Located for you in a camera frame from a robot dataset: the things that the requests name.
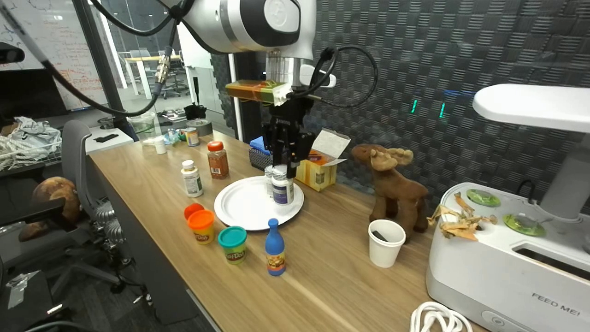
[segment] toy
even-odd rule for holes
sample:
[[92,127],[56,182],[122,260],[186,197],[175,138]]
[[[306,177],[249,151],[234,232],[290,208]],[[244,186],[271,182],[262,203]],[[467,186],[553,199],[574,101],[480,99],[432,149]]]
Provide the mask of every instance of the toy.
[[[76,186],[72,180],[65,177],[48,177],[43,182],[39,182],[33,190],[33,203],[44,203],[54,199],[65,199],[61,215],[63,221],[68,225],[76,225],[80,217],[80,199],[76,195]],[[19,234],[21,241],[39,238],[46,232],[50,232],[48,221],[30,221]]]
[[428,188],[404,177],[397,167],[413,160],[411,149],[358,144],[352,158],[371,167],[375,177],[375,206],[369,219],[395,219],[411,238],[428,228],[424,201]]

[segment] blue bottle cap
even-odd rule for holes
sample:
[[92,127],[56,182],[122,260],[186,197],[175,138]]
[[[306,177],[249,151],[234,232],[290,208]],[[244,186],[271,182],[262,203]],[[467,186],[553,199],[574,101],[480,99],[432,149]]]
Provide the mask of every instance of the blue bottle cap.
[[269,219],[269,227],[273,228],[273,227],[279,227],[279,219],[277,217],[271,217]]

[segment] jar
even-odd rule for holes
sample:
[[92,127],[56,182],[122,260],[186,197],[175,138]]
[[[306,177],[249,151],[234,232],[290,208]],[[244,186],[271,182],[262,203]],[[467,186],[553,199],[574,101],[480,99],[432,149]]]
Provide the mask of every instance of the jar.
[[209,169],[214,179],[225,179],[229,175],[227,151],[223,142],[212,140],[207,144],[209,149]]

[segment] white ceramic plate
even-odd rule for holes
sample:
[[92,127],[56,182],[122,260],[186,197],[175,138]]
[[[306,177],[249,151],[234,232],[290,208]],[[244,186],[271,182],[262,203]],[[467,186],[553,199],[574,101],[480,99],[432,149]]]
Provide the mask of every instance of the white ceramic plate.
[[303,190],[293,182],[293,201],[290,204],[277,204],[269,195],[268,177],[262,175],[225,186],[216,197],[214,210],[225,225],[240,225],[245,230],[266,230],[271,217],[277,217],[279,225],[293,219],[303,203]]

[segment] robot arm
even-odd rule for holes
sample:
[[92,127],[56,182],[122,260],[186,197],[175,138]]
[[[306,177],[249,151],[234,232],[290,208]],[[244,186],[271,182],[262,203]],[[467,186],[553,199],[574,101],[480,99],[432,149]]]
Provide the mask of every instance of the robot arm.
[[194,0],[183,22],[212,53],[266,53],[268,79],[280,84],[301,84],[301,61],[314,59],[316,0]]
[[271,94],[280,90],[282,96],[271,101],[264,142],[273,151],[273,164],[286,164],[288,177],[295,177],[314,142],[314,134],[303,131],[314,101],[297,90],[304,90],[301,64],[314,57],[316,0],[194,0],[183,22],[209,51],[266,53],[266,79],[275,86]]

